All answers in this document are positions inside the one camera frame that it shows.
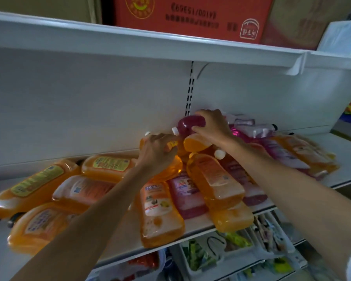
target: brown cardboard box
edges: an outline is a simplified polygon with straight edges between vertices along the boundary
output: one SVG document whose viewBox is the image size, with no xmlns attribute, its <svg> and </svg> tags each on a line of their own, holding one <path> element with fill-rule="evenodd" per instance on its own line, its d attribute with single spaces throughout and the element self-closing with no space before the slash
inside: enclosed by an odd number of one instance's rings
<svg viewBox="0 0 351 281">
<path fill-rule="evenodd" d="M 115 25 L 258 44 L 271 4 L 272 0 L 114 0 Z"/>
<path fill-rule="evenodd" d="M 101 23 L 100 0 L 0 0 L 0 11 Z"/>
<path fill-rule="evenodd" d="M 328 24 L 350 12 L 351 0 L 274 0 L 261 44 L 316 50 Z"/>
</svg>

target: person's right arm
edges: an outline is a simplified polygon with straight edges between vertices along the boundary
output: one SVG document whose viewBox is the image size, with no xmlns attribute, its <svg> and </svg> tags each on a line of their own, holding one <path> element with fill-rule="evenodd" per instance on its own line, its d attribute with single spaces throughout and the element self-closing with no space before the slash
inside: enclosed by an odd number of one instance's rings
<svg viewBox="0 0 351 281">
<path fill-rule="evenodd" d="M 220 110 L 197 114 L 206 119 L 206 126 L 193 130 L 234 157 L 332 269 L 346 279 L 351 256 L 351 200 L 233 136 Z"/>
</svg>

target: white logo on red box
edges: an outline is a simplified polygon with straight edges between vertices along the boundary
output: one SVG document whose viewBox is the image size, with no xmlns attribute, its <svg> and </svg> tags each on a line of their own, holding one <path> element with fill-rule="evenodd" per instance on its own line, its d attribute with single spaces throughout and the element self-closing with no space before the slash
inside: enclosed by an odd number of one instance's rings
<svg viewBox="0 0 351 281">
<path fill-rule="evenodd" d="M 255 19 L 246 19 L 241 28 L 241 38 L 256 39 L 259 32 L 259 22 Z"/>
</svg>

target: yellow circular logo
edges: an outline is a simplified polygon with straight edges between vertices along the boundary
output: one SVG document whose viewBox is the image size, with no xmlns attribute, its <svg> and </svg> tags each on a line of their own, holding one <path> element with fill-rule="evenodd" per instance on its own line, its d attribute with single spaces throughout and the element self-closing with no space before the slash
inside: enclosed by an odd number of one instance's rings
<svg viewBox="0 0 351 281">
<path fill-rule="evenodd" d="M 148 18 L 154 10 L 154 0 L 125 0 L 130 13 L 138 19 Z"/>
</svg>

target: person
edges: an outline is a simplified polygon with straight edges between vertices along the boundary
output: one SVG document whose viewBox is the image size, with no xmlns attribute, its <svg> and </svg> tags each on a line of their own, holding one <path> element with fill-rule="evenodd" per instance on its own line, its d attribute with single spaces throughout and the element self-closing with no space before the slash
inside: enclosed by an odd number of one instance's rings
<svg viewBox="0 0 351 281">
<path fill-rule="evenodd" d="M 342 278 L 351 281 L 351 201 L 309 176 L 262 155 L 231 134 L 219 110 L 196 112 L 205 127 L 193 130 L 236 159 L 276 206 Z M 84 281 L 142 186 L 164 170 L 176 137 L 151 135 L 137 165 L 100 201 L 35 255 L 12 281 Z"/>
</svg>

